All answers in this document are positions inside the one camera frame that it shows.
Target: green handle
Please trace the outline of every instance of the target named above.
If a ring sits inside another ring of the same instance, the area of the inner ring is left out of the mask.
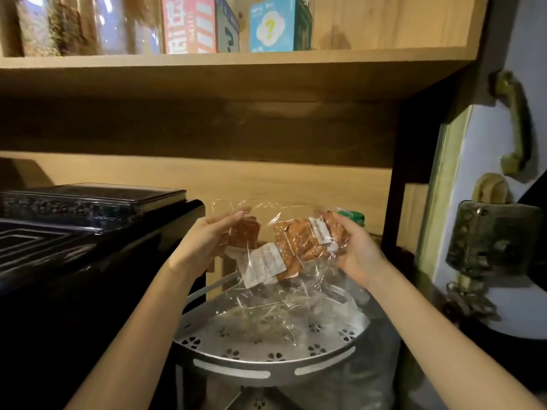
[[[492,96],[504,99],[511,113],[515,151],[501,159],[505,175],[516,174],[524,169],[532,154],[532,118],[522,83],[513,72],[501,70],[493,75]]]

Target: silver tray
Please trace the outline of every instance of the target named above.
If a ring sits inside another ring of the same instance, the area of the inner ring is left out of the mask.
[[[230,280],[232,274],[215,285],[189,297],[188,302]],[[355,311],[345,322],[323,330],[310,323],[306,345],[288,341],[236,340],[230,337],[230,319],[215,315],[226,292],[182,315],[173,349],[177,364],[216,376],[238,386],[288,386],[304,382],[341,363],[354,352],[354,342],[366,330],[369,319]],[[333,308],[343,307],[332,301]]]

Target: wooden shelf board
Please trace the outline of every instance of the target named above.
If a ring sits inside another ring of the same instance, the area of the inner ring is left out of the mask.
[[[0,95],[388,101],[412,96],[469,62],[460,47],[0,58]]]

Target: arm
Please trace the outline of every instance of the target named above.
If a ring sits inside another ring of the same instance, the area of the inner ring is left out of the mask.
[[[148,408],[190,288],[243,215],[196,221],[66,409]]]
[[[364,229],[336,220],[351,234],[341,267],[367,287],[451,410],[544,410],[505,369],[465,337],[382,255]]]

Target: green bottle cap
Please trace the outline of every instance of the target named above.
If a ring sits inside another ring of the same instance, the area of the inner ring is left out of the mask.
[[[345,210],[338,212],[338,214],[348,217],[351,220],[353,220],[355,223],[359,224],[359,226],[364,227],[365,226],[365,214],[359,213],[359,212],[347,212]]]

